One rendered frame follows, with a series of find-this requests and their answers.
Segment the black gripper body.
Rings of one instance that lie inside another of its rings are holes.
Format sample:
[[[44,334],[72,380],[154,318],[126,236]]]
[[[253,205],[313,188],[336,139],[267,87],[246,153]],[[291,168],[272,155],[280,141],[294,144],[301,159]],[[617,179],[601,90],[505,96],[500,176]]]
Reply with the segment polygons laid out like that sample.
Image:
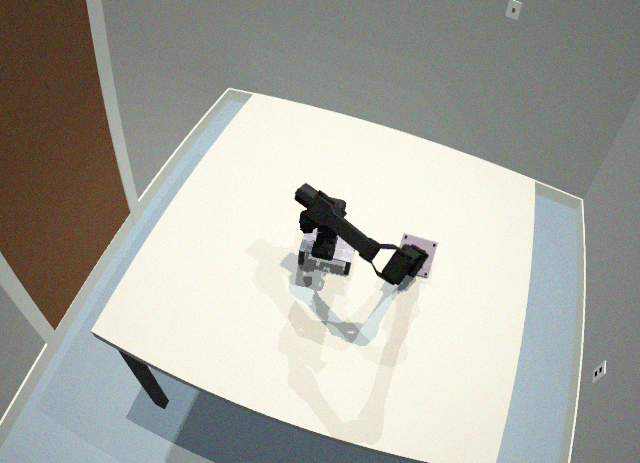
[[[332,198],[332,197],[330,198],[336,201],[343,210],[346,209],[346,202],[344,200]],[[337,234],[334,233],[331,229],[327,229],[321,226],[320,226],[320,229],[317,230],[317,232],[321,232],[321,236],[319,240],[320,242],[319,241],[314,242],[312,251],[311,251],[312,257],[328,260],[328,261],[333,260],[333,256],[335,252],[335,246],[333,245],[333,243],[335,242],[335,238]]]

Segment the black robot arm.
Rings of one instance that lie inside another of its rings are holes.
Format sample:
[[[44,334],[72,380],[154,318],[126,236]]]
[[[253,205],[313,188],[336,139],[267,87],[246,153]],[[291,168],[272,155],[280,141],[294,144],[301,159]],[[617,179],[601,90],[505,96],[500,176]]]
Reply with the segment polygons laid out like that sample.
[[[404,244],[402,248],[394,244],[380,244],[366,236],[344,217],[347,212],[323,191],[317,191],[308,183],[304,183],[295,191],[294,200],[307,208],[300,213],[300,230],[304,234],[312,233],[315,228],[331,229],[367,263],[371,263],[376,275],[392,285],[399,285],[407,275],[412,278],[422,268],[428,253],[414,244]],[[372,260],[382,250],[396,249],[382,272],[376,270]]]

